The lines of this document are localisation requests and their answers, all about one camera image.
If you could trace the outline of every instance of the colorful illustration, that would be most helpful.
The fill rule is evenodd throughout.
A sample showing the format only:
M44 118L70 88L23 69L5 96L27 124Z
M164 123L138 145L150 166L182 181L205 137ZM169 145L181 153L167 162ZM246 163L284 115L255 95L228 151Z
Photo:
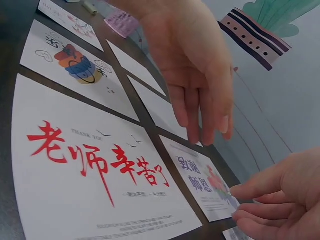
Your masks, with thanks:
M104 72L100 68L97 68L71 44L64 47L54 58L80 84L96 84L104 76Z
M272 64L291 47L281 38L298 35L299 28L291 24L320 4L320 0L256 0L234 8L219 22L243 50L268 71Z
M230 206L234 207L235 209L238 208L238 202L237 200L230 195L229 188L225 184L225 182L220 178L220 176L213 171L213 169L210 166L206 166L207 170L206 175L207 179L212 187L212 189L218 193L219 197L226 201Z
M72 28L80 35L87 36L89 38L97 37L93 28L89 24L87 23L82 24L83 21L79 20L77 17L72 15L68 15L67 17L69 20L71 20L74 23Z

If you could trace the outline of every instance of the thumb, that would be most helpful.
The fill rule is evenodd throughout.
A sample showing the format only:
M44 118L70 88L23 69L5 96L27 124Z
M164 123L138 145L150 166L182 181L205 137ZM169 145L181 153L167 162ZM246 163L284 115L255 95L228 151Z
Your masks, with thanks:
M286 172L286 164L279 163L257 173L245 184L234 186L231 194L244 200L251 200L282 190L281 181Z
M234 106L233 69L231 64L212 62L206 71L214 112L215 127L227 139L233 130L232 111Z

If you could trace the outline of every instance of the white card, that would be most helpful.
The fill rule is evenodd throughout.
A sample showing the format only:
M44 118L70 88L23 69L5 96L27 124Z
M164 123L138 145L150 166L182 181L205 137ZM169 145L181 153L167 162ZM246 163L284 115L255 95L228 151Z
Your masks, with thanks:
M127 77L130 79L155 125L180 138L188 140L187 129L179 125L171 103L163 100L161 97L142 86L139 82L132 79L132 77Z
M38 9L65 29L104 52L91 25L67 12L50 0L40 0Z
M118 59L120 65L128 70L130 73L138 77L140 80L144 81L146 84L148 84L150 87L161 93L162 95L166 95L165 92L162 90L162 88L159 86L157 81L154 79L154 77L151 75L151 73L140 63L138 63L136 60L134 60L132 57L127 55L125 52L123 52L120 48L113 45L111 42L106 40L108 44L110 45L112 51L114 52L114 55Z
M223 235L226 240L253 240L251 237L245 235L238 227L224 231Z
M202 225L144 128L22 75L12 167L27 240L168 240Z
M103 106L139 121L114 69L38 21L33 21L21 65Z
M160 138L209 222L231 218L240 204L211 159L164 136Z

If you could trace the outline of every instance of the red calligraphy text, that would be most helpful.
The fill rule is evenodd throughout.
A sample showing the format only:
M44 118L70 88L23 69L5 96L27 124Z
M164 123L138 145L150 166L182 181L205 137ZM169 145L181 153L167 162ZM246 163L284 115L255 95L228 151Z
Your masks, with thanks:
M112 199L112 196L110 194L110 191L109 191L109 188L108 188L108 185L107 185L107 182L106 182L106 179L105 179L105 174L108 174L108 163L105 159L103 159L102 157L98 157L96 156L96 153L100 152L100 149L96 146L89 146L89 145L85 145L83 144L83 146L87 149L87 150L91 150L91 151L87 151L85 153L85 156L86 156L86 163L85 163L85 160L84 160L84 155L83 155L83 152L81 150L80 147L76 146L76 150L69 146L68 149L72 155L72 158L73 160L76 160L78 158L78 153L80 153L81 155L81 160L82 160L82 171L81 171L81 174L82 176L86 177L87 176L87 167L89 165L89 167L91 169L94 169L94 166L97 167L98 171L99 171L99 174L100 174L100 177L101 177L101 180L103 182L103 185L104 185L104 188L106 190L106 193L108 194L108 197L111 201L111 204L112 206L114 207L115 204L114 204L114 201Z
M162 175L162 177L165 180L164 185L166 185L168 188L170 188L169 182L168 182L168 180L166 179L165 175L162 172L162 166L157 165L157 166L155 166L154 170L156 170L158 173L160 173Z
M156 171L154 170L151 170L151 169L148 169L148 165L149 163L145 160L145 158L143 156L141 156L141 159L137 158L138 159L138 167L139 168L143 168L142 171L139 171L137 172L137 174L139 176L141 176L142 174L144 174L145 178L147 179L147 181L151 184L151 186L153 185L158 185L157 184L157 180L156 180L156 177L152 174L149 174L149 173L153 173L155 174Z
M65 143L66 141L59 137L59 135L62 133L60 128L57 128L57 130L54 130L51 127L50 122L44 121L45 126L39 126L40 130L44 132L44 135L28 135L29 141L38 141L38 140L45 140L44 144L37 150L35 151L31 156L37 155L41 153L43 150L46 150L46 155L47 157L58 164L66 164L68 161L65 158L65 156L62 155L62 158L54 158L50 155L51 151L54 150L61 150L61 147L57 144L54 144L53 146L50 146L51 143L54 141L58 142L63 142Z
M112 149L112 151L116 154L116 159L118 159L118 161L111 163L111 166L114 168L118 168L123 165L123 168L121 168L120 172L122 174L129 173L134 184L137 185L136 179L133 175L133 172L135 172L135 170L132 168L135 165L135 162L128 160L127 156L125 155L125 151L123 151L123 149L119 145L115 144L114 146L116 147L116 149Z

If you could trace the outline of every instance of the table surface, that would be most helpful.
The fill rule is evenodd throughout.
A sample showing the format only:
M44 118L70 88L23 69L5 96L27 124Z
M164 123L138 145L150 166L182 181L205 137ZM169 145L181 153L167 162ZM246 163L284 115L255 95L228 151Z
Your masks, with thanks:
M74 14L78 18L91 24L99 38L104 52L98 50L94 46L83 41L68 30L59 26L51 19L37 11L39 0L1 0L0 1L0 239L1 240L24 240L26 239L21 224L12 171L11 157L11 122L12 122L12 107L14 99L14 90L17 74L20 73L34 81L50 87L67 96L75 98L79 101L87 103L105 112L112 113L118 117L124 118L122 115L104 107L90 99L87 99L57 83L20 66L20 59L27 40L29 30L34 19L65 36L67 39L76 43L80 47L86 49L106 63L112 65L115 69L120 81L122 82L125 91L139 117L141 126L143 126L149 134L153 144L158 150L160 156L165 162L167 168L171 172L177 185L183 192L189 204L201 220L203 226L179 236L177 240L199 239L199 240L224 240L222 232L235 227L232 219L226 219L209 223L197 202L188 190L186 184L181 178L177 168L174 166L169 154L165 150L164 145L160 141L159 134L170 138L178 143L194 149L201 154L210 157L223 176L226 183L232 187L239 184L238 179L225 163L223 158L214 148L214 146L200 148L191 146L186 140L181 139L169 132L157 128L152 121L150 115L146 111L139 96L135 92L126 75L131 76L138 82L144 84L130 72L123 69L108 43L105 39L120 47L124 52L136 59L144 65L157 80L159 85L165 88L165 83L148 58L141 50L130 40L124 40L114 33L103 21L101 15L91 16L80 3L65 3L62 0L54 0L59 6Z

